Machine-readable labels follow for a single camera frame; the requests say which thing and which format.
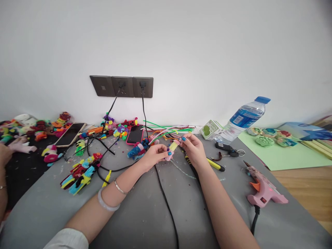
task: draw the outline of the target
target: water bottle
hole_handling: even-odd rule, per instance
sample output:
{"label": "water bottle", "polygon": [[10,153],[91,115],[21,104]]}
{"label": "water bottle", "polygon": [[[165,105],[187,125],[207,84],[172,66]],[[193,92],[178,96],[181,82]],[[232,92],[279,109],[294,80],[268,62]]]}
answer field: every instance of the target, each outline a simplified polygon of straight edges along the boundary
{"label": "water bottle", "polygon": [[248,129],[265,113],[265,104],[270,102],[269,98],[257,97],[254,102],[240,107],[240,109],[228,121],[225,129],[215,136],[215,140],[230,145],[241,132]]}

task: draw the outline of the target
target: sleeve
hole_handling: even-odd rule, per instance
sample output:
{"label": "sleeve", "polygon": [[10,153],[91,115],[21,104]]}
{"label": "sleeve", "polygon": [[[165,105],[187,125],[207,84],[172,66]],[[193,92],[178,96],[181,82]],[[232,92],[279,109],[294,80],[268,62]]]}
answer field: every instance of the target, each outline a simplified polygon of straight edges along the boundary
{"label": "sleeve", "polygon": [[65,228],[58,232],[44,249],[88,249],[85,235],[75,229]]}

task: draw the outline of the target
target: wooden floor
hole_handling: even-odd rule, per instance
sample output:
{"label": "wooden floor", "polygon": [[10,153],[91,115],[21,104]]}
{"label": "wooden floor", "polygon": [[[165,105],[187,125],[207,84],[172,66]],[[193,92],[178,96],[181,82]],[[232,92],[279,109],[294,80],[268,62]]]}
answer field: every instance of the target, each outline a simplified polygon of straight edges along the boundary
{"label": "wooden floor", "polygon": [[332,235],[332,166],[271,173]]}

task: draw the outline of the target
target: hand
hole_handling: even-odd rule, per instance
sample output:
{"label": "hand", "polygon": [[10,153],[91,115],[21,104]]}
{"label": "hand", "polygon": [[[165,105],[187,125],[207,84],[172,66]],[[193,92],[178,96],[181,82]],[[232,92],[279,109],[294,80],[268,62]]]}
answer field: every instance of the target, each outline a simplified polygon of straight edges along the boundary
{"label": "hand", "polygon": [[148,172],[158,162],[165,161],[164,158],[167,156],[166,145],[153,145],[137,163],[143,167],[144,172]]}
{"label": "hand", "polygon": [[202,142],[191,133],[183,135],[180,140],[180,146],[184,148],[195,169],[209,166],[206,159]]}
{"label": "hand", "polygon": [[4,168],[5,165],[11,159],[13,151],[9,149],[7,146],[0,144],[0,168]]}

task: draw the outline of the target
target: green cardboard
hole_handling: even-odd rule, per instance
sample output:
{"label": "green cardboard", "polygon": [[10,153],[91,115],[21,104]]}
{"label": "green cardboard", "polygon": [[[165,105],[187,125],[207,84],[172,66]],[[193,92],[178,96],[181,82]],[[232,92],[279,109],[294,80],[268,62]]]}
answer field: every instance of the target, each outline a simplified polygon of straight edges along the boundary
{"label": "green cardboard", "polygon": [[262,147],[255,142],[256,138],[257,136],[249,135],[246,131],[239,135],[239,139],[252,150],[271,171],[332,165],[332,160],[303,144],[298,143],[291,148],[283,148],[277,144],[270,147]]}

